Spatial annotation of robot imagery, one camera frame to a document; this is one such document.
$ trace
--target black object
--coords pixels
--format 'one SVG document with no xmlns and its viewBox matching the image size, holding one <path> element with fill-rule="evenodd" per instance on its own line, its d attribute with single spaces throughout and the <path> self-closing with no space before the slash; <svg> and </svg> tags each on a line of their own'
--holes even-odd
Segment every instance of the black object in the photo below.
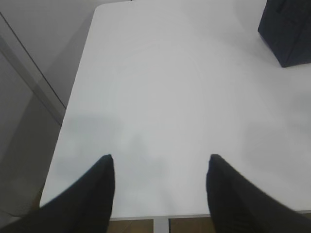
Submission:
<svg viewBox="0 0 311 233">
<path fill-rule="evenodd" d="M 311 220 L 263 193 L 216 154 L 209 161 L 207 200 L 217 233 L 311 233 Z"/>
<path fill-rule="evenodd" d="M 106 155 L 60 196 L 0 233 L 105 233 L 114 192 L 113 159 Z"/>
<path fill-rule="evenodd" d="M 282 67 L 311 62 L 311 0 L 268 0 L 258 32 Z"/>
</svg>

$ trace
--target table top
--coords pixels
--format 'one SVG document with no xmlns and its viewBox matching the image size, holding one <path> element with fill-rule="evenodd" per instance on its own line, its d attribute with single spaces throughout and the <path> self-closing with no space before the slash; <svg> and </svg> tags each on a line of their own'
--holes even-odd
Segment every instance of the table top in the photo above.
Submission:
<svg viewBox="0 0 311 233">
<path fill-rule="evenodd" d="M 98 7 L 41 205 L 102 155 L 112 217 L 208 214 L 209 156 L 311 210 L 311 66 L 281 68 L 257 33 L 265 0 Z"/>
</svg>

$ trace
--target white wall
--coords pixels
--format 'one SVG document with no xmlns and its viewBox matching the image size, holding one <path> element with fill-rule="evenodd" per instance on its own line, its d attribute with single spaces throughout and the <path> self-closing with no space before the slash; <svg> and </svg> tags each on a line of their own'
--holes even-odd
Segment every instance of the white wall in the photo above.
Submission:
<svg viewBox="0 0 311 233">
<path fill-rule="evenodd" d="M 0 12 L 67 105 L 94 9 L 122 0 L 1 0 Z"/>
</svg>

